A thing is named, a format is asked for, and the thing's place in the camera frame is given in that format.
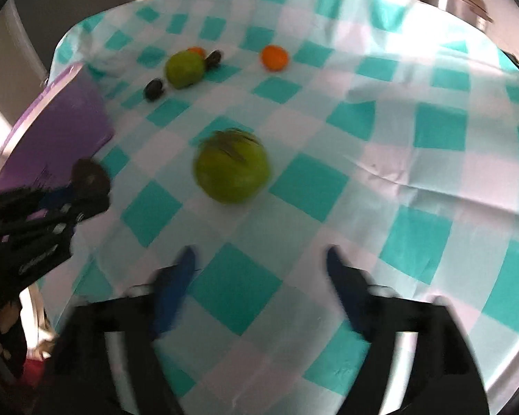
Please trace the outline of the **purple cardboard box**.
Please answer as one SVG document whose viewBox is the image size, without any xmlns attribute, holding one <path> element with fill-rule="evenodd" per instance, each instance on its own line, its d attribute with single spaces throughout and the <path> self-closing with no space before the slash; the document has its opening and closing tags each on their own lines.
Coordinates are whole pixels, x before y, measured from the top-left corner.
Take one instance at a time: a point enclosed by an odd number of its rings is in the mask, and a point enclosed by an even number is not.
<svg viewBox="0 0 519 415">
<path fill-rule="evenodd" d="M 71 169 L 113 137 L 90 68 L 67 66 L 19 118 L 0 150 L 0 193 L 67 185 Z"/>
</svg>

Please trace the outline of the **dark round fruit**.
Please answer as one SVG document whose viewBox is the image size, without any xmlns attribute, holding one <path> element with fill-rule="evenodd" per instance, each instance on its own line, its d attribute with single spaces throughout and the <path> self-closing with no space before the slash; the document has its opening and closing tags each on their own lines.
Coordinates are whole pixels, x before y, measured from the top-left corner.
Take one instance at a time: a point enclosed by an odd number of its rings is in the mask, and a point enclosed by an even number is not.
<svg viewBox="0 0 519 415">
<path fill-rule="evenodd" d="M 91 158 L 81 158 L 72 167 L 72 187 L 84 195 L 108 195 L 111 181 L 107 171 Z"/>
</svg>

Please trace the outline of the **smooth green tomato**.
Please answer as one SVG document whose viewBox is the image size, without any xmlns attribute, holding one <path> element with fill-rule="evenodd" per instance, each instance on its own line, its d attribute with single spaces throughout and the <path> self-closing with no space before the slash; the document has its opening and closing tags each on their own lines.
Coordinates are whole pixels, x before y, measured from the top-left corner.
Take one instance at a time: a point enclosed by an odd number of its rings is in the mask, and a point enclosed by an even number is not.
<svg viewBox="0 0 519 415">
<path fill-rule="evenodd" d="M 203 79 L 205 60 L 191 50 L 182 50 L 167 60 L 164 73 L 172 87 L 183 89 Z"/>
</svg>

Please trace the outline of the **small orange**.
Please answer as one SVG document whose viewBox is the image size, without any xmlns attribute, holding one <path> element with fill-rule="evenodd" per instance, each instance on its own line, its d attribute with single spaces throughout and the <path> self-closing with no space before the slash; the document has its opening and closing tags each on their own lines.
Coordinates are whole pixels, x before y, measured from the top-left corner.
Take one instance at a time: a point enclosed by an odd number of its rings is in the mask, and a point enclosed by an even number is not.
<svg viewBox="0 0 519 415">
<path fill-rule="evenodd" d="M 195 46 L 195 47 L 188 48 L 187 50 L 193 54 L 197 54 L 202 59 L 206 58 L 206 55 L 207 55 L 206 50 L 204 50 L 202 47 Z"/>
</svg>

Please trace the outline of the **dark wrinkled fruit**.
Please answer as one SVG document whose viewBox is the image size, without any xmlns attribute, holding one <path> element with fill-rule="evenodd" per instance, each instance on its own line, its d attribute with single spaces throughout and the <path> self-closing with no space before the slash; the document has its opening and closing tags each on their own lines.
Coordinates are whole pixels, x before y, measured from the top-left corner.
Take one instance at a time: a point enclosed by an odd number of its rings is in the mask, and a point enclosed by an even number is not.
<svg viewBox="0 0 519 415">
<path fill-rule="evenodd" d="M 143 90 L 144 99 L 153 102 L 160 99 L 165 91 L 164 83 L 161 79 L 153 79 L 146 84 Z"/>
</svg>

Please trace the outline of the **teal white checkered tablecloth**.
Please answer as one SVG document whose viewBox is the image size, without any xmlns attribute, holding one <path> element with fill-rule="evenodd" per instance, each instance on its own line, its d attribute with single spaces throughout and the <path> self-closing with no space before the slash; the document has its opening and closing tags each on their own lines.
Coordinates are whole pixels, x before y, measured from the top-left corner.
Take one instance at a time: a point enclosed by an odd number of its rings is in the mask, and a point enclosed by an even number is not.
<svg viewBox="0 0 519 415">
<path fill-rule="evenodd" d="M 262 66 L 271 44 L 284 70 Z M 221 64 L 175 89 L 165 64 L 195 46 Z M 519 383 L 519 70 L 483 33 L 419 0 L 145 0 L 69 30 L 52 71 L 76 62 L 115 130 L 112 202 L 41 281 L 54 325 L 192 245 L 199 275 L 158 343 L 183 408 L 333 414 L 367 349 L 324 269 L 337 245 L 382 288 L 452 305 L 499 411 Z M 193 175 L 229 128 L 271 166 L 240 204 Z"/>
</svg>

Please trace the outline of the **dark passion fruit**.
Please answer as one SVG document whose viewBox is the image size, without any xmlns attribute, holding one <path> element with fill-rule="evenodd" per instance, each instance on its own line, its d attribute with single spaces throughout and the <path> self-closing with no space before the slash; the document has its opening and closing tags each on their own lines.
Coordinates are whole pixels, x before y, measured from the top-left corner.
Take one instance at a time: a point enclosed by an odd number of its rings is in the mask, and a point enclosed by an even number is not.
<svg viewBox="0 0 519 415">
<path fill-rule="evenodd" d="M 221 50 L 213 50 L 204 59 L 205 70 L 209 71 L 218 68 L 221 64 L 222 58 L 223 53 Z"/>
</svg>

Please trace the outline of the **large orange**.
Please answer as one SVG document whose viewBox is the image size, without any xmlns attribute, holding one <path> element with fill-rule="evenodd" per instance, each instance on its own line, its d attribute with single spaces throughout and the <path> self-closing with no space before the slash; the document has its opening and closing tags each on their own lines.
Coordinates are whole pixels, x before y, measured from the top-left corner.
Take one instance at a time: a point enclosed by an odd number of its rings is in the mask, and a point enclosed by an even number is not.
<svg viewBox="0 0 519 415">
<path fill-rule="evenodd" d="M 259 58 L 262 66 L 271 72 L 284 70 L 290 62 L 288 52 L 284 48 L 273 44 L 264 47 Z"/>
</svg>

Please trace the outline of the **green tomato with stem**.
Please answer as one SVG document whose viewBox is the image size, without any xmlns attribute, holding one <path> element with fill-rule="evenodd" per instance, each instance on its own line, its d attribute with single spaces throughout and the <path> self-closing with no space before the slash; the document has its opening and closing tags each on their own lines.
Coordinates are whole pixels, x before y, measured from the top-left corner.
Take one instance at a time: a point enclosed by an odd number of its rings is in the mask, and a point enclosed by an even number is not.
<svg viewBox="0 0 519 415">
<path fill-rule="evenodd" d="M 217 130 L 199 143 L 193 175 L 197 185 L 213 200 L 240 204 L 267 184 L 271 166 L 258 137 L 229 128 Z"/>
</svg>

